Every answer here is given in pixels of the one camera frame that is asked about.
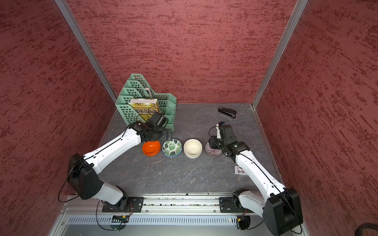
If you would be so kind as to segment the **purple striped bowl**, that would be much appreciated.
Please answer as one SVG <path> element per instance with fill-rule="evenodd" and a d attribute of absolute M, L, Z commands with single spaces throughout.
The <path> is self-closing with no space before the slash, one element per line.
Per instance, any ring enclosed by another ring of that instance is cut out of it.
<path fill-rule="evenodd" d="M 219 149 L 213 149 L 210 147 L 209 143 L 205 145 L 205 152 L 209 157 L 220 157 L 222 155 L 222 151 Z"/>

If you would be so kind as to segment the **orange bowl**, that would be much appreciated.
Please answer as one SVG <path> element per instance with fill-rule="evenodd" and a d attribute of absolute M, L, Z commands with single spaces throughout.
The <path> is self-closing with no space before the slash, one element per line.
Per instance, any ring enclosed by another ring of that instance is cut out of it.
<path fill-rule="evenodd" d="M 155 156 L 161 150 L 161 144 L 159 141 L 149 141 L 145 142 L 142 146 L 142 151 L 146 156 Z"/>

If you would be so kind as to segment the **large green leaf bowl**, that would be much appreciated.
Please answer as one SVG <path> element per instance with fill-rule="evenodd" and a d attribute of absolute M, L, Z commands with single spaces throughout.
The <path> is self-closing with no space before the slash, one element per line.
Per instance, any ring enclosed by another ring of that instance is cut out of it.
<path fill-rule="evenodd" d="M 162 146 L 162 152 L 167 157 L 176 157 L 182 152 L 183 146 L 182 143 L 172 138 L 171 141 L 164 142 Z"/>

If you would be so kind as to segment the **cream bowl front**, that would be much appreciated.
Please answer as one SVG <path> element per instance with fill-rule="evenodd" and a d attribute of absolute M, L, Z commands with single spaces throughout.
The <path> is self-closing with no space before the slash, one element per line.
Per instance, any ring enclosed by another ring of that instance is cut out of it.
<path fill-rule="evenodd" d="M 184 143 L 184 154 L 190 159 L 198 158 L 202 153 L 202 143 L 197 139 L 189 139 Z"/>

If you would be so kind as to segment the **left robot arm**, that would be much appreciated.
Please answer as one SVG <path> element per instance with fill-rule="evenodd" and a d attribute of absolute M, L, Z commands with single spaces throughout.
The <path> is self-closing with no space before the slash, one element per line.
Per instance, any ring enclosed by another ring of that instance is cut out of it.
<path fill-rule="evenodd" d="M 168 123 L 155 112 L 147 121 L 135 121 L 112 141 L 85 155 L 74 154 L 69 159 L 68 183 L 82 200 L 98 199 L 112 205 L 118 212 L 129 209 L 128 194 L 118 186 L 100 179 L 100 174 L 111 162 L 129 149 L 143 142 L 159 141 Z"/>

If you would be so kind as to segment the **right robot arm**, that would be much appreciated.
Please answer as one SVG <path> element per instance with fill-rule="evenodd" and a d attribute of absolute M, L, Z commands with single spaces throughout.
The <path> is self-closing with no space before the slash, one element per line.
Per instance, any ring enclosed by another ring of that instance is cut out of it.
<path fill-rule="evenodd" d="M 261 193 L 249 190 L 234 193 L 236 207 L 250 210 L 263 219 L 263 223 L 275 236 L 291 231 L 303 224 L 300 196 L 294 188 L 286 188 L 276 180 L 254 156 L 252 150 L 239 142 L 231 125 L 220 122 L 215 126 L 217 134 L 209 139 L 210 148 L 221 150 L 241 167 Z"/>

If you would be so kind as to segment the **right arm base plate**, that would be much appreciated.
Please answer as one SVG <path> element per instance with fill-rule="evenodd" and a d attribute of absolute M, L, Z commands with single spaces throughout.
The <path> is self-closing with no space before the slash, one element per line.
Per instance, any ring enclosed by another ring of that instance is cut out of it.
<path fill-rule="evenodd" d="M 255 213 L 262 214 L 262 207 L 259 201 L 246 196 L 234 197 L 220 197 L 220 212 L 221 213 Z"/>

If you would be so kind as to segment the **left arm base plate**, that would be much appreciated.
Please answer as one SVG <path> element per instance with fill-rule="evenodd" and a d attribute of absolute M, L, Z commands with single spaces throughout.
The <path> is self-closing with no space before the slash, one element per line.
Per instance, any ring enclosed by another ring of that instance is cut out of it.
<path fill-rule="evenodd" d="M 126 205 L 119 206 L 112 205 L 105 202 L 102 207 L 102 212 L 104 213 L 140 213 L 143 207 L 144 197 L 129 197 L 126 201 Z"/>

